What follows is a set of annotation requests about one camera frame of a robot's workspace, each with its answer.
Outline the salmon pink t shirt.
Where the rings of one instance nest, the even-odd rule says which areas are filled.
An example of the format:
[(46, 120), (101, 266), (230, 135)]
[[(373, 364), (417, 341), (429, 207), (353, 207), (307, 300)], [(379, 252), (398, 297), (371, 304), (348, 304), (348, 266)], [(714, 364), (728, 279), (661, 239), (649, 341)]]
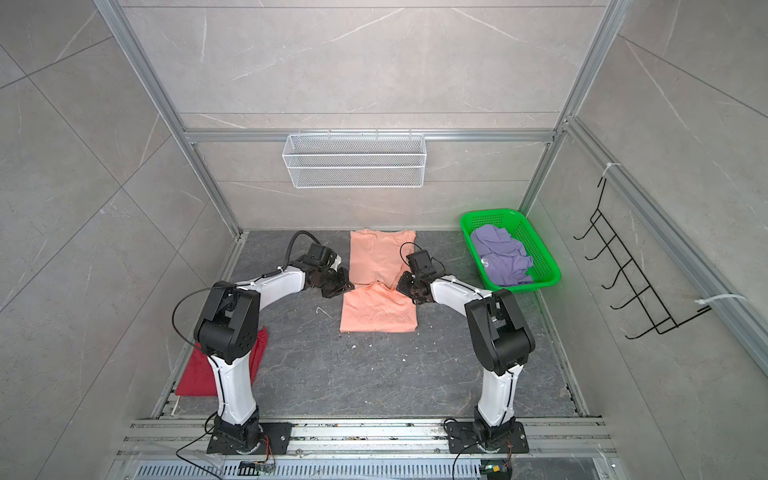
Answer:
[(404, 257), (414, 252), (416, 232), (350, 233), (349, 279), (354, 289), (343, 295), (342, 332), (410, 333), (417, 329), (412, 300), (397, 291), (409, 270)]

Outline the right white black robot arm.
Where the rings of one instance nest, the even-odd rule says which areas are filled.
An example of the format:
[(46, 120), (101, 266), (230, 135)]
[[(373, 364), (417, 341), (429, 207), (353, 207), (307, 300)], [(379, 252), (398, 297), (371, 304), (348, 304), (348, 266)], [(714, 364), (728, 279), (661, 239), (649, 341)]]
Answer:
[(397, 291), (415, 304), (436, 303), (462, 313), (474, 354), (483, 368), (473, 421), (444, 422), (453, 453), (529, 451), (524, 426), (516, 419), (519, 377), (536, 348), (535, 337), (514, 295), (475, 288), (453, 275), (423, 277), (406, 272)]

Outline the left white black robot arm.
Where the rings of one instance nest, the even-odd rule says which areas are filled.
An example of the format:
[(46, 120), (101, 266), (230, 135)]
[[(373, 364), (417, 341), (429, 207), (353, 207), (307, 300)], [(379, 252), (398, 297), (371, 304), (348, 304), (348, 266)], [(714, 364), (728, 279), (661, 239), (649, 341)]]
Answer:
[(251, 453), (266, 442), (250, 373), (260, 312), (308, 288), (333, 298), (353, 290), (354, 285), (345, 267), (300, 267), (294, 263), (253, 280), (218, 282), (210, 289), (194, 338), (208, 359), (216, 387), (213, 436), (239, 453)]

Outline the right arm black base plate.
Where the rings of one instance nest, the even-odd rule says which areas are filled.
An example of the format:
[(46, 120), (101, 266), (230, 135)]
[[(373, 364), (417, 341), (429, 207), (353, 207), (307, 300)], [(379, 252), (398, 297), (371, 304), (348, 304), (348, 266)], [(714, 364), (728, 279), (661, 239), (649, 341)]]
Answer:
[(443, 429), (452, 454), (527, 454), (530, 447), (524, 425), (512, 420), (499, 427), (486, 427), (482, 421), (459, 422), (447, 419)]

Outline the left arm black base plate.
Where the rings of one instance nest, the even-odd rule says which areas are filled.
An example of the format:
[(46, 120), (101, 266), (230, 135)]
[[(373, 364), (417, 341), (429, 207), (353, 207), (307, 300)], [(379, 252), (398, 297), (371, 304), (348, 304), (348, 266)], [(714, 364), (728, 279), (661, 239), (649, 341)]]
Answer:
[(221, 455), (266, 455), (287, 453), (293, 425), (288, 422), (259, 423), (238, 433), (226, 427), (215, 426), (208, 443), (207, 454)]

